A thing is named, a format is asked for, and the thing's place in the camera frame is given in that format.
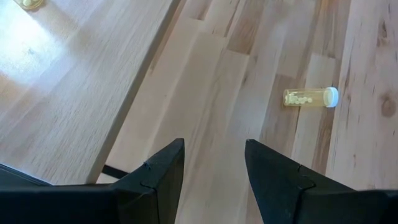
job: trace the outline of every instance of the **clear plastic vial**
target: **clear plastic vial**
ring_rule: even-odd
[[[334,108],[338,103],[335,87],[320,89],[296,89],[284,91],[285,106],[326,106]]]
[[[39,7],[43,0],[14,0],[21,8],[31,10]]]

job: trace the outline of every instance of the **hardwood floor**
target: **hardwood floor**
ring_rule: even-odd
[[[177,223],[262,223],[247,138],[355,189],[398,188],[394,21],[394,0],[188,0],[107,165],[131,172],[185,138]],[[286,88],[326,86],[336,109],[282,106]]]

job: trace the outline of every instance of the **wood plank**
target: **wood plank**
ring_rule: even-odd
[[[228,49],[250,54],[264,6],[268,0],[246,0],[239,15],[239,20],[229,38]]]
[[[315,32],[317,1],[296,0],[291,5],[289,28],[280,56],[278,74],[297,78],[305,71],[310,58],[310,46]]]
[[[223,44],[224,38],[199,33],[155,134],[149,155],[175,138],[184,138],[185,145],[190,144]],[[190,157],[189,150],[185,152],[185,157]]]
[[[381,113],[383,95],[396,89],[391,77],[396,45],[376,46],[381,6],[383,12],[388,11],[385,3],[352,0],[349,13],[339,82],[341,100],[336,108],[326,174],[355,189],[397,187],[395,172],[386,172],[378,165],[380,161],[393,164],[396,159],[396,150],[391,150],[396,146],[391,137],[396,116],[387,118]],[[395,28],[389,27],[390,38]],[[387,67],[381,72],[383,59],[388,59]],[[394,99],[394,94],[387,96]],[[387,155],[390,159],[381,159]]]
[[[351,1],[322,0],[319,4],[320,10],[312,51],[341,60]]]
[[[107,165],[132,172],[149,157],[154,135],[170,103],[201,24],[202,21],[194,19],[178,20],[156,67],[142,82],[106,161]]]
[[[188,0],[182,11],[182,17],[204,20],[211,2],[212,0]]]
[[[96,182],[178,2],[98,1],[83,24],[66,31],[67,41],[57,42],[46,20],[17,6],[5,21],[11,8],[3,5],[15,3],[2,1],[0,23],[13,26],[1,26],[0,42],[14,50],[0,50],[11,59],[0,70],[16,67],[7,74],[13,79],[24,67],[35,78],[0,117],[0,162],[52,184]],[[7,35],[22,27],[43,39]]]
[[[203,31],[226,37],[240,0],[212,1],[205,17]]]
[[[224,50],[212,77],[211,87],[187,150],[186,173],[177,223],[203,223],[206,198],[214,173],[215,158],[231,117],[249,56]]]
[[[335,74],[336,60],[312,54],[306,76],[305,88],[326,88],[331,86]],[[292,151],[292,159],[312,167],[322,114],[329,108],[301,108]]]
[[[273,2],[260,18],[257,41],[250,55],[220,153],[216,157],[202,223],[238,223],[246,219],[250,186],[243,156],[244,143],[247,138],[259,139],[261,133],[264,111],[268,105],[287,28],[285,13],[285,4]]]

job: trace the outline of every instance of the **pill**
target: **pill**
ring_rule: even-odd
[[[31,6],[32,0],[24,0],[22,3],[24,4],[24,6]]]

